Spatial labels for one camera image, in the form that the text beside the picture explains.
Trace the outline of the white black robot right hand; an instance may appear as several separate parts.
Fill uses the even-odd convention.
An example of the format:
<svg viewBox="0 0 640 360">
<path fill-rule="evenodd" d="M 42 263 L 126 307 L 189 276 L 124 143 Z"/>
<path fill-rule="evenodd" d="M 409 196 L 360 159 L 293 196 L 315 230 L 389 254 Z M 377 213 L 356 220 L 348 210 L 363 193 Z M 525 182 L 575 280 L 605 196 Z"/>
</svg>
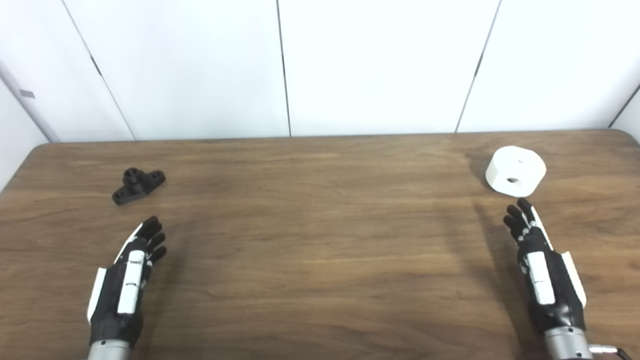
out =
<svg viewBox="0 0 640 360">
<path fill-rule="evenodd" d="M 507 206 L 503 222 L 516 244 L 535 330 L 540 334 L 564 327 L 585 331 L 585 307 L 570 276 L 567 256 L 554 250 L 535 207 L 519 198 Z"/>
</svg>

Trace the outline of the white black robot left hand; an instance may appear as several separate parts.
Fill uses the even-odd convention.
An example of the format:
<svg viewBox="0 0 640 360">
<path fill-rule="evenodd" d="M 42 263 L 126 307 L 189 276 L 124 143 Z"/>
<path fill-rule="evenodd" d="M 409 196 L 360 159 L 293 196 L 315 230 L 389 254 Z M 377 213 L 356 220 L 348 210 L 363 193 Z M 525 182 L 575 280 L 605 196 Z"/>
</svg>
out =
<svg viewBox="0 0 640 360">
<path fill-rule="evenodd" d="M 120 341 L 133 348 L 137 344 L 144 326 L 144 288 L 154 264 L 167 253 L 165 239 L 163 224 L 151 216 L 132 231 L 113 264 L 98 269 L 87 308 L 90 345 Z"/>
</svg>

